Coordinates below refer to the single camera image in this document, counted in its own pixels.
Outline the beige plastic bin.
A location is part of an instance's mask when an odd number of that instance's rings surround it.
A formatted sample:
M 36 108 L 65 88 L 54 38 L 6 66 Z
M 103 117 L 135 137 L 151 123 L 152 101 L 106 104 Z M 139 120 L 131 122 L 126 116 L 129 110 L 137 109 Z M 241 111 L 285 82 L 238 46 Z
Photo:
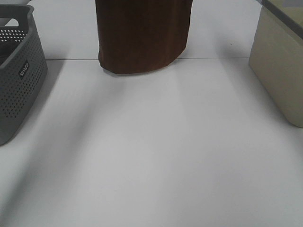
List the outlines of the beige plastic bin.
M 303 126 L 303 2 L 262 0 L 249 66 L 284 117 Z

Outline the grey perforated plastic basket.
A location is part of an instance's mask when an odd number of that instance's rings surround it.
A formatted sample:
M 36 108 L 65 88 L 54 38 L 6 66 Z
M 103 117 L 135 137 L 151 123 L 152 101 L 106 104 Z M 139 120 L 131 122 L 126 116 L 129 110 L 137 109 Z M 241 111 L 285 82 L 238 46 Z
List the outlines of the grey perforated plastic basket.
M 17 26 L 0 27 L 0 143 L 18 131 L 35 102 L 48 67 L 29 5 L 2 4 L 0 17 Z

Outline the brown microfibre towel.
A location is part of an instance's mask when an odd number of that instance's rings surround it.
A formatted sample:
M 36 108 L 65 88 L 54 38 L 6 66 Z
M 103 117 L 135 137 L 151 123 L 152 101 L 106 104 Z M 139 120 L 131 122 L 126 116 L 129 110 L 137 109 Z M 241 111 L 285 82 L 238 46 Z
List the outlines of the brown microfibre towel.
M 98 60 L 115 74 L 171 64 L 187 46 L 191 0 L 97 0 Z

